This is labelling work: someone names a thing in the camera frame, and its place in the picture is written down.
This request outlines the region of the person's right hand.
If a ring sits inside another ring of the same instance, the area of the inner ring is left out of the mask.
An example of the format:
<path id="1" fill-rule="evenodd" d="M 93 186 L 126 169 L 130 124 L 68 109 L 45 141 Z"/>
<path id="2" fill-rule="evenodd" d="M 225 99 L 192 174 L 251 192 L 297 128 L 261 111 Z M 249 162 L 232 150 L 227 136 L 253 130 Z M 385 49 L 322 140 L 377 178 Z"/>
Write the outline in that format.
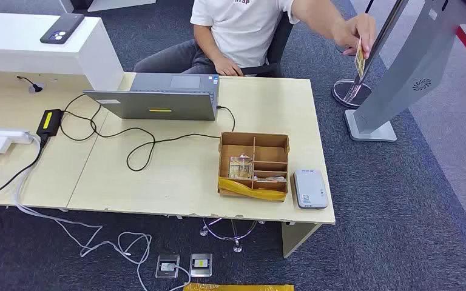
<path id="1" fill-rule="evenodd" d="M 219 56 L 212 59 L 215 65 L 215 71 L 222 76 L 244 76 L 241 68 L 231 59 L 225 56 Z"/>

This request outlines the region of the person's left hand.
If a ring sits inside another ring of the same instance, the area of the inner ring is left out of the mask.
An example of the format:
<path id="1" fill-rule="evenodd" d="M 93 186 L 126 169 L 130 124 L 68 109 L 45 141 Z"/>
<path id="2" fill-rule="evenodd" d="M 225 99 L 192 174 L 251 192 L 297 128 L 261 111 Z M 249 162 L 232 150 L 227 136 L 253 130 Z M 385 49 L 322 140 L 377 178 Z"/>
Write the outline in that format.
<path id="1" fill-rule="evenodd" d="M 376 40 L 376 21 L 369 14 L 360 14 L 335 26 L 334 39 L 338 46 L 344 47 L 344 55 L 355 55 L 361 44 L 363 57 L 368 59 Z"/>

